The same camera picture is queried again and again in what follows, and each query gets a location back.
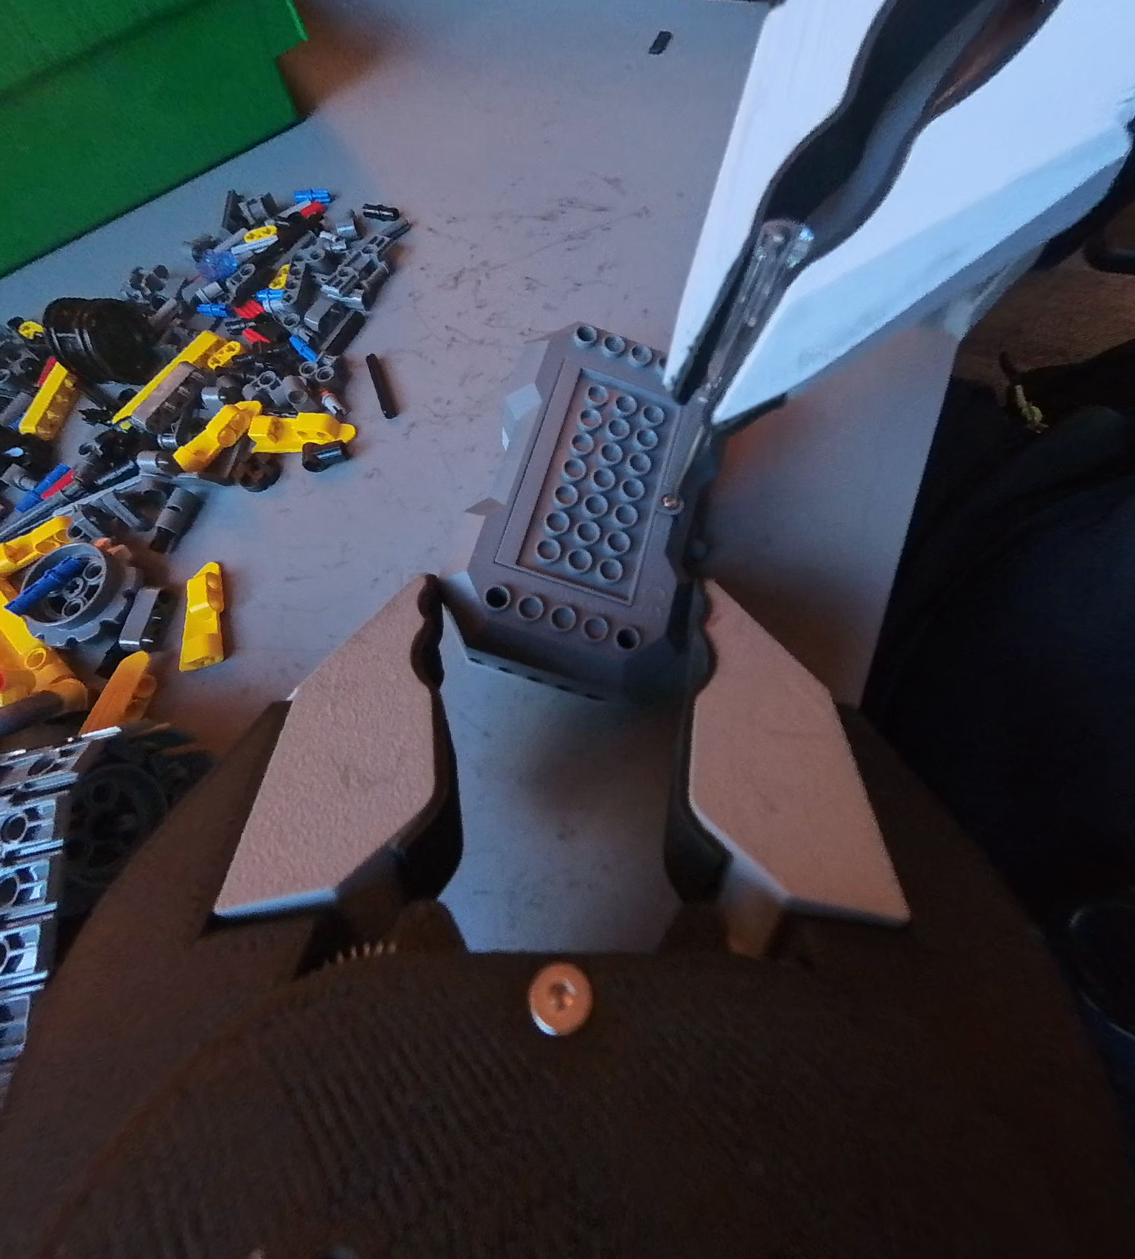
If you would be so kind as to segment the black cloth with zip pull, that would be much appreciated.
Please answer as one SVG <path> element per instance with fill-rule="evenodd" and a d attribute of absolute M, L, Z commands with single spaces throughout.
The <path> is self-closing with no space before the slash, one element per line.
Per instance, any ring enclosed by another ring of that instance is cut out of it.
<path fill-rule="evenodd" d="M 881 708 L 956 591 L 1049 512 L 1135 477 L 1135 338 L 1013 372 L 1005 397 L 954 377 L 936 420 L 863 691 Z"/>

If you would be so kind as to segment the black ribbed tyre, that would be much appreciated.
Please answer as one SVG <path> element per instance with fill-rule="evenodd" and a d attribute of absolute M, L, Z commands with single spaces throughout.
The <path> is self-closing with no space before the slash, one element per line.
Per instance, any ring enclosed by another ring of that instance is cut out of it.
<path fill-rule="evenodd" d="M 60 296 L 40 325 L 48 354 L 81 380 L 142 385 L 165 364 L 151 314 L 134 300 Z"/>

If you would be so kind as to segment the green plastic bin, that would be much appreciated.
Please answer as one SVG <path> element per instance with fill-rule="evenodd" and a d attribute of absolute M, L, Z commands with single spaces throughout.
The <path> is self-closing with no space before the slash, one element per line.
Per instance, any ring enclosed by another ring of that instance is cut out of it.
<path fill-rule="evenodd" d="M 290 127 L 290 1 L 0 1 L 0 276 Z"/>

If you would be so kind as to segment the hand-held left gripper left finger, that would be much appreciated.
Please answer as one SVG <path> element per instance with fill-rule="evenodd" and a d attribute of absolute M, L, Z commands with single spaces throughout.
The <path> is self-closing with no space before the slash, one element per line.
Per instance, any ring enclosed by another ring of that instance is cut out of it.
<path fill-rule="evenodd" d="M 292 692 L 213 910 L 393 920 L 462 855 L 441 697 L 442 600 L 412 577 Z"/>

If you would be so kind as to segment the pile of small brick pieces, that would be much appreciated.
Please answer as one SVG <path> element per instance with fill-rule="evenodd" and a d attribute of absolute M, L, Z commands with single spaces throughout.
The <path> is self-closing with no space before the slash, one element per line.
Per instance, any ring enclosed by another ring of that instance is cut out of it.
<path fill-rule="evenodd" d="M 398 207 L 340 212 L 324 187 L 286 199 L 229 190 L 189 263 L 134 267 L 116 296 L 151 308 L 165 364 L 147 382 L 90 384 L 48 354 L 40 320 L 0 322 L 0 577 L 23 613 L 75 563 L 27 588 L 69 542 L 125 546 L 144 574 L 108 647 L 159 649 L 175 595 L 159 571 L 217 487 L 263 493 L 289 461 L 320 474 L 355 453 L 344 354 L 368 322 L 411 225 Z"/>

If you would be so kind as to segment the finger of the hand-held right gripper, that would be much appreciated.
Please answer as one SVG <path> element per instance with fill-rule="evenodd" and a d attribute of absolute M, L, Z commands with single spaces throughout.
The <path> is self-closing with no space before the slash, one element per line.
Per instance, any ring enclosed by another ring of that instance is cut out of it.
<path fill-rule="evenodd" d="M 849 100 L 887 1 L 787 1 L 760 26 L 674 316 L 665 384 L 697 388 L 733 276 L 782 169 Z"/>
<path fill-rule="evenodd" d="M 893 3 L 752 233 L 791 219 L 813 242 L 720 401 L 725 426 L 1061 230 L 1132 148 L 1135 2 Z"/>

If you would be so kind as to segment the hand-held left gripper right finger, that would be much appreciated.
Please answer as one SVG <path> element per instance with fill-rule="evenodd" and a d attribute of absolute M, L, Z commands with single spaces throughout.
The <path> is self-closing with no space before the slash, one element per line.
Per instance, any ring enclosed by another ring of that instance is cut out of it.
<path fill-rule="evenodd" d="M 714 579 L 690 603 L 665 869 L 732 953 L 794 918 L 904 927 L 909 906 L 826 687 Z"/>

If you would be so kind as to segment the short yellow curved piece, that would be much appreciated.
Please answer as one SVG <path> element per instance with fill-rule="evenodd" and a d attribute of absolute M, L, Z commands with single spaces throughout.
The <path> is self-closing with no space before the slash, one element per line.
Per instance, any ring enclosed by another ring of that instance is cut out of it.
<path fill-rule="evenodd" d="M 218 561 L 204 562 L 184 587 L 184 617 L 178 668 L 192 672 L 225 660 L 224 573 Z"/>

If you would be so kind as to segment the long yellow panel piece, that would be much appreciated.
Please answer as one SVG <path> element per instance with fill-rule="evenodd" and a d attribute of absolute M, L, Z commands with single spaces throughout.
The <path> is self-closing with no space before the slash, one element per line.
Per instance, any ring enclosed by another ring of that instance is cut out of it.
<path fill-rule="evenodd" d="M 89 737 L 133 723 L 145 716 L 155 689 L 150 653 L 141 649 L 125 655 L 92 702 L 78 734 Z"/>

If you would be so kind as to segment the grey sprocket wheel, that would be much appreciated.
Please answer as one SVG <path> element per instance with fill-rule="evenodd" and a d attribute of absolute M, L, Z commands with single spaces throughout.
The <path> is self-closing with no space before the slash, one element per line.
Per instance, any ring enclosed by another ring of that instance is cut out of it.
<path fill-rule="evenodd" d="M 121 544 L 68 542 L 27 567 L 22 587 L 66 563 L 75 563 L 69 578 L 23 613 L 28 632 L 56 650 L 112 646 L 144 586 L 141 569 Z"/>

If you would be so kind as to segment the grey studded battery box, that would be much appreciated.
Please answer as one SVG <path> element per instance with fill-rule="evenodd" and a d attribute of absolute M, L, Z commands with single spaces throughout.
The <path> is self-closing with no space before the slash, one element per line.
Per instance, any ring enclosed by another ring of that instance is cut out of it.
<path fill-rule="evenodd" d="M 690 541 L 701 448 L 684 508 L 660 508 L 699 423 L 664 386 L 661 351 L 589 322 L 529 346 L 507 396 L 507 448 L 466 565 L 444 579 L 467 655 L 590 699 L 646 697 L 687 659 Z"/>

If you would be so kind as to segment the clear-handled screwdriver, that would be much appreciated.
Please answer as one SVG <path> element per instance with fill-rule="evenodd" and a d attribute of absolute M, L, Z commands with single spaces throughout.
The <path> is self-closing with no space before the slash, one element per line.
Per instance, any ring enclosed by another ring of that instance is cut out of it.
<path fill-rule="evenodd" d="M 677 464 L 669 468 L 660 494 L 678 493 L 685 498 L 686 480 L 701 448 L 708 444 L 715 432 L 723 432 L 727 427 L 715 417 L 720 401 L 812 242 L 811 228 L 791 219 L 766 219 L 757 229 L 722 326 L 712 338 L 701 382 L 693 394 L 699 409 L 698 427 Z"/>

